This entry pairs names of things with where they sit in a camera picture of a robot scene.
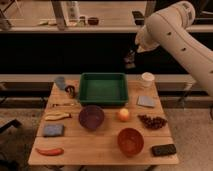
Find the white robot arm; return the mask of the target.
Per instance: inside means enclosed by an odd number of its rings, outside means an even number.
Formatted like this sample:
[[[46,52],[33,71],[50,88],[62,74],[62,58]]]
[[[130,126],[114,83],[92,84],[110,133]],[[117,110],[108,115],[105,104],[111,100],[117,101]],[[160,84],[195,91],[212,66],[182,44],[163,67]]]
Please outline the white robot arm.
[[[188,1],[152,13],[135,36],[136,51],[163,47],[213,97],[213,51],[186,31],[194,19],[195,8]]]

